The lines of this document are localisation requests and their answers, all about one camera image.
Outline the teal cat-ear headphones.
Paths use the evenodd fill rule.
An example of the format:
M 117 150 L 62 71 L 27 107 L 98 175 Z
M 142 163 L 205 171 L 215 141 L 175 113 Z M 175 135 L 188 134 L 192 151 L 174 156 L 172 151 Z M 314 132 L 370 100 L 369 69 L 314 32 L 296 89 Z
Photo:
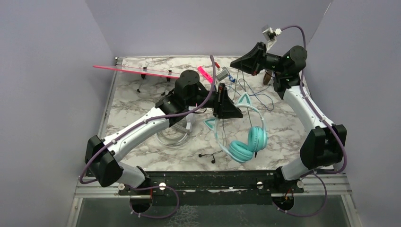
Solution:
M 223 120 L 216 117 L 205 119 L 203 122 L 213 133 L 221 150 L 227 153 L 234 161 L 238 163 L 245 163 L 252 160 L 255 155 L 267 147 L 268 134 L 267 123 L 260 112 L 252 103 L 248 93 L 243 93 L 235 107 L 245 108 L 254 111 L 259 115 L 261 124 L 251 126 L 246 129 L 244 126 L 230 125 L 231 141 L 226 142 L 221 137 L 225 136 Z

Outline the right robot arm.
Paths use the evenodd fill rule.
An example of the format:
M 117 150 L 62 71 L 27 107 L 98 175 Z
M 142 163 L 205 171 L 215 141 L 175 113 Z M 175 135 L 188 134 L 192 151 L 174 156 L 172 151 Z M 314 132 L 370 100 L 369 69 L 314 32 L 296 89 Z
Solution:
M 259 42 L 230 63 L 230 67 L 253 76 L 262 70 L 271 71 L 275 92 L 293 109 L 308 132 L 300 157 L 278 169 L 278 176 L 273 179 L 273 187 L 278 192 L 285 192 L 293 180 L 317 168 L 342 163 L 340 173 L 347 164 L 345 126 L 335 124 L 324 115 L 305 92 L 302 80 L 306 59 L 307 51 L 302 46 L 293 46 L 283 56 L 278 56 L 268 53 L 267 45 Z

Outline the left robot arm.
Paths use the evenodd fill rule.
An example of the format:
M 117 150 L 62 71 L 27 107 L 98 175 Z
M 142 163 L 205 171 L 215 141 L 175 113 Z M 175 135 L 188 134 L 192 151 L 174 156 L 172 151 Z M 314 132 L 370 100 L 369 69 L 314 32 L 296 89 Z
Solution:
M 175 81 L 174 89 L 130 126 L 108 138 L 92 136 L 87 142 L 83 171 L 90 171 L 95 177 L 93 181 L 102 187 L 123 183 L 137 194 L 145 193 L 149 182 L 144 170 L 139 166 L 123 167 L 121 160 L 149 137 L 203 107 L 212 109 L 213 116 L 218 119 L 243 117 L 224 84 L 207 90 L 200 82 L 198 72 L 185 70 Z

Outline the white grey over-ear headphones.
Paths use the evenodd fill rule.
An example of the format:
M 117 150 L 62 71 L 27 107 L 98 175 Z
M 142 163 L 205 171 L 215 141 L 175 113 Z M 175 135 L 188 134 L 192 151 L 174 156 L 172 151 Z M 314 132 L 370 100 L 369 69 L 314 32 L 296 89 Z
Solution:
M 166 130 L 158 132 L 155 137 L 159 143 L 168 147 L 177 147 L 186 143 L 193 131 L 194 114 L 189 114 Z

